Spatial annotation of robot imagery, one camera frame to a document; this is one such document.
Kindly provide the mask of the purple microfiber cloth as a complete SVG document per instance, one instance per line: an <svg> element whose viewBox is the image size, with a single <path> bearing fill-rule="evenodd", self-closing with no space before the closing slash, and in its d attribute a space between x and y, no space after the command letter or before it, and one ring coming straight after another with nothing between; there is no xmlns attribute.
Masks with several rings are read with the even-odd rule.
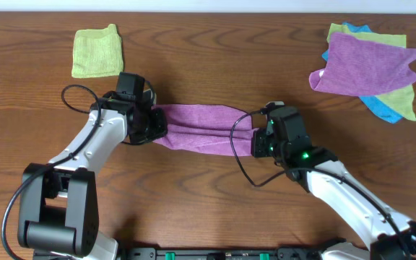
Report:
<svg viewBox="0 0 416 260"><path fill-rule="evenodd" d="M251 155L255 128L246 112L226 105L157 105L165 112L168 132L155 142L170 150L208 155Z"/></svg>

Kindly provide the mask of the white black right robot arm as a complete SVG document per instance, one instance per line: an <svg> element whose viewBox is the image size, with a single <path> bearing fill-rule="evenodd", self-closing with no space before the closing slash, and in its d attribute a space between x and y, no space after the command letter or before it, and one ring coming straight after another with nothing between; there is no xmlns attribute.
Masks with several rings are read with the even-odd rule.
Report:
<svg viewBox="0 0 416 260"><path fill-rule="evenodd" d="M268 104L259 113L267 125L254 132L252 155L273 157L283 175L329 205L367 247L357 252L343 243L321 258L416 259L416 222L364 187L333 152L313 145L296 108Z"/></svg>

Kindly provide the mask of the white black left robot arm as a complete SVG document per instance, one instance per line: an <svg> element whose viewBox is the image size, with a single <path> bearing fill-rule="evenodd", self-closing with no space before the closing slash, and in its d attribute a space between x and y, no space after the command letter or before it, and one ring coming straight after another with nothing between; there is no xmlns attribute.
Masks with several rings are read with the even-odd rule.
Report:
<svg viewBox="0 0 416 260"><path fill-rule="evenodd" d="M21 247L60 259L115 259L118 242L99 230L97 175L125 139L141 145L166 132L165 114L148 92L96 98L87 123L64 151L25 168L15 194Z"/></svg>

